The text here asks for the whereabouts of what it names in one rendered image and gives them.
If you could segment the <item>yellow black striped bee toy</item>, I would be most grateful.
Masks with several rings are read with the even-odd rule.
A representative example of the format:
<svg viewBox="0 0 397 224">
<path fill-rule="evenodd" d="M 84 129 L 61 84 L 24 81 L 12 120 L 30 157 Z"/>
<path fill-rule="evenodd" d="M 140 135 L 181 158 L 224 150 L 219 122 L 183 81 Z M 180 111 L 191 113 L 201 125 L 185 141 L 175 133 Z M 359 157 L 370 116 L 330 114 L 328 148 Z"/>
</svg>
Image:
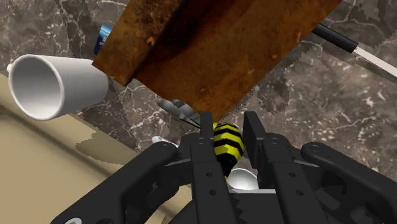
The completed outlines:
<svg viewBox="0 0 397 224">
<path fill-rule="evenodd" d="M 180 120 L 200 127 L 200 115 L 188 104 L 177 99 L 168 101 L 161 99 L 157 104 L 165 111 L 178 117 Z M 258 180 L 255 174 L 235 165 L 243 157 L 245 147 L 239 128 L 232 123 L 212 124 L 214 131 L 214 152 L 230 188 L 235 190 L 257 190 Z"/>
</svg>

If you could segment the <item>rusty brown robot stand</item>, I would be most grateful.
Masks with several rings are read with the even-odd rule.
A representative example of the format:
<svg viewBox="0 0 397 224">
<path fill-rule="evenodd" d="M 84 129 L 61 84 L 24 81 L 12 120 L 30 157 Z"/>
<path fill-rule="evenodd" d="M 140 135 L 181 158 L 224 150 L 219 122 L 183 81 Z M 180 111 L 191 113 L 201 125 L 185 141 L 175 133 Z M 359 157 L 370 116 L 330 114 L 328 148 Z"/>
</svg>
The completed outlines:
<svg viewBox="0 0 397 224">
<path fill-rule="evenodd" d="M 342 0 L 130 0 L 93 65 L 222 119 Z"/>
</svg>

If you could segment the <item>white cup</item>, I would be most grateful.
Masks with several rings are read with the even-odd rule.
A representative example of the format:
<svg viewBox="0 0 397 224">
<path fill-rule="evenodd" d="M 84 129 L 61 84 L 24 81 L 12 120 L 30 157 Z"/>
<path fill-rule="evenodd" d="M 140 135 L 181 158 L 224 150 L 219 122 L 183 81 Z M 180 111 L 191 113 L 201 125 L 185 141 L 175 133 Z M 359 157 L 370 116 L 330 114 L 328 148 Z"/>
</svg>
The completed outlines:
<svg viewBox="0 0 397 224">
<path fill-rule="evenodd" d="M 28 117 L 47 121 L 102 101 L 107 76 L 89 59 L 26 54 L 7 66 L 16 105 Z"/>
</svg>

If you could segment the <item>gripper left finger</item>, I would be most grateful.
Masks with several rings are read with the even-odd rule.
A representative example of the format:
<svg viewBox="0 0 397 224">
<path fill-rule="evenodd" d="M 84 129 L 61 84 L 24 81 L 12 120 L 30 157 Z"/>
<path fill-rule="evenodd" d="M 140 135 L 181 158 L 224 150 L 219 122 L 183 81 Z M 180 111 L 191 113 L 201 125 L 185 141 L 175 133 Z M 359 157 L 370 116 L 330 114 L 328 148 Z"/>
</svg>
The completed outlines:
<svg viewBox="0 0 397 224">
<path fill-rule="evenodd" d="M 145 224 L 181 185 L 193 200 L 171 224 L 238 224 L 214 153 L 210 112 L 200 116 L 200 135 L 186 146 L 155 143 L 56 216 L 50 224 Z"/>
</svg>

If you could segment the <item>black handled knife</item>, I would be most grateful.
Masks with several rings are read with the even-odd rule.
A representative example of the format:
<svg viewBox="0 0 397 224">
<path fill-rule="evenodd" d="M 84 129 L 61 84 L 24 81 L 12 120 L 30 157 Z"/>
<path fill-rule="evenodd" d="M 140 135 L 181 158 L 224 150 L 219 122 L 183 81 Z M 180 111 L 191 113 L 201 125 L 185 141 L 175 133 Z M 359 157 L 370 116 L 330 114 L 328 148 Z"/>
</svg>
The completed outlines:
<svg viewBox="0 0 397 224">
<path fill-rule="evenodd" d="M 346 52 L 358 55 L 387 73 L 386 77 L 397 83 L 397 68 L 359 47 L 359 44 L 323 24 L 317 24 L 312 33 Z"/>
</svg>

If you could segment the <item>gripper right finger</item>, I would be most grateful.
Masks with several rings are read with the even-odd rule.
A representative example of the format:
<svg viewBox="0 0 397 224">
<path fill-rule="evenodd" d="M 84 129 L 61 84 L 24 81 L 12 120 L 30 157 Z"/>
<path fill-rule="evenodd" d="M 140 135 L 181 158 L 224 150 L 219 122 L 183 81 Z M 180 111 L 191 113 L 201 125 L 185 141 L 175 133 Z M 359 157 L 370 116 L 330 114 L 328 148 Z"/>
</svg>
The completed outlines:
<svg viewBox="0 0 397 224">
<path fill-rule="evenodd" d="M 266 133 L 254 111 L 244 114 L 243 138 L 260 187 L 275 188 L 284 224 L 328 224 L 326 213 L 355 224 L 351 213 L 358 206 L 368 207 L 384 224 L 397 224 L 397 182 L 325 144 L 307 143 L 300 150 L 302 158 L 346 183 L 340 206 L 322 209 L 302 166 L 293 160 L 289 141 Z"/>
</svg>

